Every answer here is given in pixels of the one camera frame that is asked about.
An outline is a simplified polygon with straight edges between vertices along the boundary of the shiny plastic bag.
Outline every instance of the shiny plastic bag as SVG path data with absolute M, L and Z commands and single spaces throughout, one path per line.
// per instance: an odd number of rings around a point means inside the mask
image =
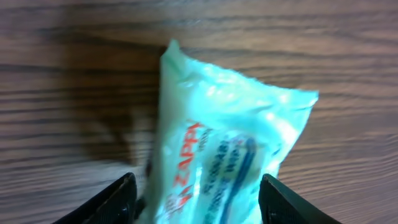
M 317 91 L 265 85 L 199 62 L 172 40 L 139 223 L 261 223 L 258 194 L 304 129 Z

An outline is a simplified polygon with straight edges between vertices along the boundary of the blue printed stripe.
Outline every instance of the blue printed stripe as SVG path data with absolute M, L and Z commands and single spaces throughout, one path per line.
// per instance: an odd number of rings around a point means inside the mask
M 246 149 L 247 149 L 247 152 L 244 155 L 244 159 L 243 159 L 241 168 L 239 169 L 238 176 L 236 177 L 236 180 L 231 189 L 231 193 L 229 194 L 229 196 L 225 202 L 223 214 L 220 219 L 220 224 L 227 223 L 232 201 L 233 201 L 235 195 L 238 194 L 239 189 L 241 188 L 242 183 L 243 183 L 244 179 L 246 178 L 246 175 L 248 174 L 250 165 L 254 160 L 254 156 L 256 155 L 256 142 L 253 138 L 249 138 L 246 141 Z

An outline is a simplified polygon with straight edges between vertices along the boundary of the wooden table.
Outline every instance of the wooden table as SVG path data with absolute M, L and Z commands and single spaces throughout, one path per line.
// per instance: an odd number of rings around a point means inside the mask
M 280 179 L 343 223 L 398 223 L 396 0 L 2 0 L 0 223 L 50 223 L 153 147 L 159 56 L 320 90 Z

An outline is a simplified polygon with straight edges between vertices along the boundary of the brown wood grain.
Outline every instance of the brown wood grain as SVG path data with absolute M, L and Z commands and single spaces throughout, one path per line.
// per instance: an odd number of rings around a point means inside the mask
M 280 179 L 343 223 L 398 223 L 396 0 L 0 1 L 0 223 L 143 183 L 159 56 L 320 90 Z

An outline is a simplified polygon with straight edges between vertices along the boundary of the plastic packet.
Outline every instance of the plastic packet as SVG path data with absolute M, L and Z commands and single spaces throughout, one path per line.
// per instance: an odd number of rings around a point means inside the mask
M 175 40 L 161 73 L 147 206 L 138 223 L 261 223 L 261 177 L 277 176 L 318 92 L 265 85 L 197 61 Z

